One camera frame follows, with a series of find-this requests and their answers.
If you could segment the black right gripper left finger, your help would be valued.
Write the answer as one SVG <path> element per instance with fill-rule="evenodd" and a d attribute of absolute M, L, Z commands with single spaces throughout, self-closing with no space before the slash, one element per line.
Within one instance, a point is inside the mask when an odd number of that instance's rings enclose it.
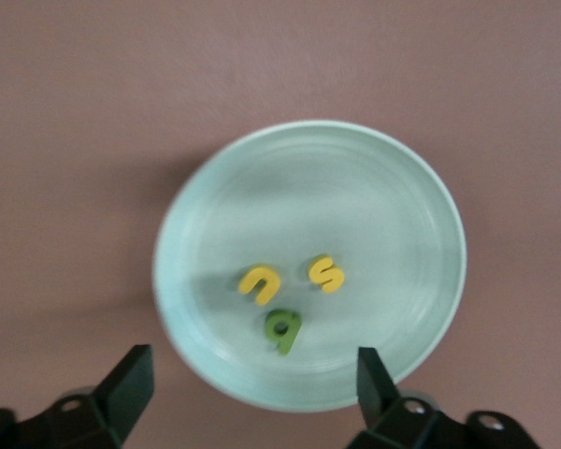
<path fill-rule="evenodd" d="M 135 345 L 98 386 L 63 395 L 29 419 L 0 408 L 0 449 L 122 449 L 153 391 L 152 347 Z"/>

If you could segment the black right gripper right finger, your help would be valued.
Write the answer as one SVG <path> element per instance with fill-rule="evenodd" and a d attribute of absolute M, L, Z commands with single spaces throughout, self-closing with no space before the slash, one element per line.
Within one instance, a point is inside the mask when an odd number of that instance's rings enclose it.
<path fill-rule="evenodd" d="M 366 428 L 345 449 L 541 449 L 504 413 L 476 411 L 460 423 L 402 395 L 374 348 L 358 349 L 356 391 Z"/>

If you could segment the green foam letter b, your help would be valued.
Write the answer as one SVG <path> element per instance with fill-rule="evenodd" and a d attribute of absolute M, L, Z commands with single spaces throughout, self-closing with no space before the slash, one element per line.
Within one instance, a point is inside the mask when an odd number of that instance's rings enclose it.
<path fill-rule="evenodd" d="M 302 317 L 296 311 L 276 309 L 266 315 L 264 332 L 280 355 L 288 355 L 302 326 Z"/>

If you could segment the yellow foam letter s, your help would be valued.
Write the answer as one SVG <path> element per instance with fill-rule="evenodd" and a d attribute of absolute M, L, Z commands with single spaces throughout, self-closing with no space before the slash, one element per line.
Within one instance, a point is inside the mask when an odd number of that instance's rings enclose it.
<path fill-rule="evenodd" d="M 345 282 L 344 271 L 329 254 L 320 254 L 309 262 L 308 277 L 327 294 L 336 292 Z"/>

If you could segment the yellow foam letter u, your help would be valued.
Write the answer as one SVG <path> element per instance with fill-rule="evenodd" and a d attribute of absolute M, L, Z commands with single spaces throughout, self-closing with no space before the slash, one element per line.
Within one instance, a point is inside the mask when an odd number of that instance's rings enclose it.
<path fill-rule="evenodd" d="M 249 268 L 240 279 L 237 290 L 253 295 L 259 306 L 265 306 L 281 289 L 281 276 L 273 267 L 260 264 Z"/>

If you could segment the green plate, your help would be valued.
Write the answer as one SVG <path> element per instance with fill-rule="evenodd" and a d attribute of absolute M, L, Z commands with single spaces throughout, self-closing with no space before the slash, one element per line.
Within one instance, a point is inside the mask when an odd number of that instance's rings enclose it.
<path fill-rule="evenodd" d="M 320 254 L 344 271 L 336 292 L 309 280 Z M 260 264 L 281 278 L 265 306 L 237 290 Z M 202 379 L 311 413 L 356 402 L 360 347 L 395 381 L 414 371 L 449 328 L 466 267 L 457 207 L 421 157 L 363 126 L 309 121 L 255 132 L 199 168 L 167 212 L 152 273 L 165 331 Z M 288 355 L 265 336 L 276 309 L 302 317 Z"/>

